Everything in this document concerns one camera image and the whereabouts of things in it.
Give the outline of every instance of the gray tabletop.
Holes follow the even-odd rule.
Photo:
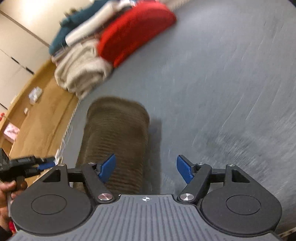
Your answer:
[[[193,0],[178,22],[128,58],[80,104],[64,162],[74,167],[90,104],[142,103],[150,114],[144,192],[178,194],[177,155],[214,168],[235,163],[296,226],[296,9],[288,0]]]

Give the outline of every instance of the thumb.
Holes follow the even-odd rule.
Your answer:
[[[11,183],[0,183],[0,191],[6,193],[9,191],[13,191],[17,186],[17,183],[15,181],[12,181]]]

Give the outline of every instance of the pink patterned package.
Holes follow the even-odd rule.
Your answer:
[[[9,142],[14,143],[19,131],[20,129],[18,129],[15,125],[9,123],[6,129],[4,130],[4,137]]]

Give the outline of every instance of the gray gripper base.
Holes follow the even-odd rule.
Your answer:
[[[79,228],[57,236],[40,237],[19,231],[11,241],[277,241],[274,234],[234,237],[208,225],[193,205],[177,203],[171,195],[122,195],[100,205]]]

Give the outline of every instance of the silver screw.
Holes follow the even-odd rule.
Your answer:
[[[194,196],[191,193],[183,193],[180,195],[182,201],[191,201],[194,199]]]
[[[109,201],[113,198],[112,194],[110,193],[102,193],[98,196],[101,201]]]

